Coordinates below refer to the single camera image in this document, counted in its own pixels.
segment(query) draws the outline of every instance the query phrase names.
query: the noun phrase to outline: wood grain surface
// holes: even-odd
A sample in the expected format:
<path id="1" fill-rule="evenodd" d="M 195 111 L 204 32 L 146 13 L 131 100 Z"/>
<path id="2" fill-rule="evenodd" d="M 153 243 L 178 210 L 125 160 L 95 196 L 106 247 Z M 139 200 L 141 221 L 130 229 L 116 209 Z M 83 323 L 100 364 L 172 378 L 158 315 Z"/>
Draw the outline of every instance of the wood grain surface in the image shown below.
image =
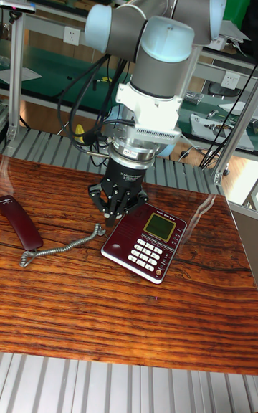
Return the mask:
<path id="1" fill-rule="evenodd" d="M 87 195 L 99 176 L 15 159 L 9 176 L 45 249 L 104 226 Z M 226 199 L 145 189 L 188 224 L 161 285 L 104 258 L 104 237 L 22 269 L 0 215 L 0 351 L 258 374 L 258 292 Z"/>

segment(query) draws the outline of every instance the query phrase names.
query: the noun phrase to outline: lcd display screen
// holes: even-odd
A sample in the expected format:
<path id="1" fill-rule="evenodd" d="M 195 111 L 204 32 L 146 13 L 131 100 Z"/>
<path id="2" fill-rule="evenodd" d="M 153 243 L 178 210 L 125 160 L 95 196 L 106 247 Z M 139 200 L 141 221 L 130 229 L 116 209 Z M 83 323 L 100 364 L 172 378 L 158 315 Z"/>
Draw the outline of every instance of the lcd display screen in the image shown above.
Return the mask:
<path id="1" fill-rule="evenodd" d="M 144 227 L 144 231 L 154 234 L 154 236 L 157 236 L 158 238 L 167 242 L 172 235 L 175 227 L 176 224 L 168 219 L 165 219 L 165 217 L 162 217 L 158 214 L 151 214 Z"/>

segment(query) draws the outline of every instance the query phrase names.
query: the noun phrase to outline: gray metal floor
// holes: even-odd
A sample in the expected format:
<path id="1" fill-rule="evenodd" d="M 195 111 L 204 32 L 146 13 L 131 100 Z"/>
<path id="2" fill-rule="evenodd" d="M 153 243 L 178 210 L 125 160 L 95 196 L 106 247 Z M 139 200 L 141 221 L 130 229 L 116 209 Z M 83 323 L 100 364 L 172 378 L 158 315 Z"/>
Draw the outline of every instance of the gray metal floor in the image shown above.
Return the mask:
<path id="1" fill-rule="evenodd" d="M 67 138 L 20 130 L 14 158 L 95 168 Z M 220 194 L 209 171 L 157 158 L 149 183 Z M 255 413 L 258 376 L 0 354 L 0 413 Z"/>
<path id="2" fill-rule="evenodd" d="M 67 137 L 21 128 L 12 149 L 0 146 L 0 153 L 21 160 L 36 161 L 65 168 L 78 169 L 99 174 L 105 167 L 96 168 L 90 157 L 80 153 Z M 192 168 L 191 165 L 157 158 L 149 168 L 145 181 L 150 184 L 170 186 L 178 189 L 223 194 L 222 188 L 213 183 L 210 171 Z"/>
<path id="3" fill-rule="evenodd" d="M 254 413 L 258 376 L 0 356 L 1 413 Z"/>

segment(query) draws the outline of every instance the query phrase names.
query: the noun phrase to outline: robotic arm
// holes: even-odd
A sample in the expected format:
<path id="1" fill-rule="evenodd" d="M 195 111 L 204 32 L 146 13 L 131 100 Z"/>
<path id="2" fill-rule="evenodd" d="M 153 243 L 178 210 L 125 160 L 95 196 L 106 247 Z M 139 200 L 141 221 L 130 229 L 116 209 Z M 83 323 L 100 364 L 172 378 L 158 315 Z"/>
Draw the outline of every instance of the robotic arm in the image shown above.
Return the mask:
<path id="1" fill-rule="evenodd" d="M 108 224 L 148 200 L 145 172 L 155 155 L 164 148 L 169 155 L 180 138 L 178 111 L 201 48 L 219 36 L 225 6 L 226 0 L 130 0 L 116 9 L 96 5 L 90 11 L 87 45 L 135 62 L 130 82 L 119 84 L 116 95 L 122 118 L 133 125 L 107 128 L 112 138 L 107 170 L 89 187 Z"/>

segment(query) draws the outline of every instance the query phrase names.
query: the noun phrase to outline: light blue joint cap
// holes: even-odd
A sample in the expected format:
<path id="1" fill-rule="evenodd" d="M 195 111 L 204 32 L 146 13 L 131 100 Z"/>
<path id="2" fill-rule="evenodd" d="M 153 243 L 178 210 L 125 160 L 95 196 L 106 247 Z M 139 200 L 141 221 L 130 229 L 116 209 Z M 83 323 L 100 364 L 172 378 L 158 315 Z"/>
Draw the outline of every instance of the light blue joint cap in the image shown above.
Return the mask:
<path id="1" fill-rule="evenodd" d="M 140 44 L 155 60 L 180 62 L 190 56 L 193 40 L 194 30 L 190 26 L 153 16 L 146 25 Z"/>
<path id="2" fill-rule="evenodd" d="M 164 148 L 164 150 L 158 153 L 157 156 L 160 156 L 161 158 L 165 158 L 166 156 L 169 156 L 172 153 L 174 146 L 175 144 L 166 146 L 166 148 Z"/>
<path id="3" fill-rule="evenodd" d="M 211 39 L 219 37 L 222 19 L 226 8 L 226 0 L 210 0 L 210 27 Z"/>
<path id="4" fill-rule="evenodd" d="M 110 37 L 112 8 L 106 5 L 94 5 L 87 16 L 85 26 L 86 45 L 106 53 Z"/>

